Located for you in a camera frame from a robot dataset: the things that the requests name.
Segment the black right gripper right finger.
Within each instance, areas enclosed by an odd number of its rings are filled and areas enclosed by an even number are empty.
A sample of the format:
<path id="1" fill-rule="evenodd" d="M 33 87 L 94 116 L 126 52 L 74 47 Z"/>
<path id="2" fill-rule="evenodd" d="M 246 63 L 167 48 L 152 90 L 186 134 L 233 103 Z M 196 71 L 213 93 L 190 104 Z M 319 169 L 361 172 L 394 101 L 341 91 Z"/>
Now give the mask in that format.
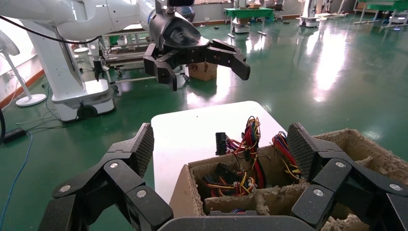
<path id="1" fill-rule="evenodd" d="M 336 204 L 348 207 L 372 231 L 408 228 L 408 189 L 402 183 L 356 163 L 337 144 L 312 137 L 295 122 L 287 143 L 309 183 L 292 215 L 320 230 Z"/>

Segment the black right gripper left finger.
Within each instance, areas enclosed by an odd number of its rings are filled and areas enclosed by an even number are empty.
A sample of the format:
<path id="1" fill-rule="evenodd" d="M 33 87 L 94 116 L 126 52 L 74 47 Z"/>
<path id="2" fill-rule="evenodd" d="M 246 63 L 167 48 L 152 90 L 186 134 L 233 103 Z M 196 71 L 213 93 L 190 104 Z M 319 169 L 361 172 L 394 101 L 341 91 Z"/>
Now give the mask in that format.
<path id="1" fill-rule="evenodd" d="M 153 148 L 153 128 L 143 123 L 133 138 L 112 144 L 97 164 L 57 186 L 53 230 L 87 231 L 112 206 L 136 231 L 156 231 L 171 220 L 170 206 L 143 179 Z"/>

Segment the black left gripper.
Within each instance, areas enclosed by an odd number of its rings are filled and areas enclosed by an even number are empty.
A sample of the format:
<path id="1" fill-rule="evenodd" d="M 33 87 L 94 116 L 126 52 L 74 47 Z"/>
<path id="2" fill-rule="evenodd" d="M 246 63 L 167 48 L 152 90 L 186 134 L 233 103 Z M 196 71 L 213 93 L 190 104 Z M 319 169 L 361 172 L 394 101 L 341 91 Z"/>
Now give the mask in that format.
<path id="1" fill-rule="evenodd" d="M 174 69 L 181 65 L 187 54 L 188 65 L 210 63 L 228 67 L 242 80 L 251 72 L 246 57 L 240 49 L 219 39 L 204 38 L 198 29 L 179 13 L 159 11 L 152 16 L 149 32 L 150 43 L 143 56 L 144 72 L 154 76 L 159 84 L 166 84 L 177 91 Z"/>

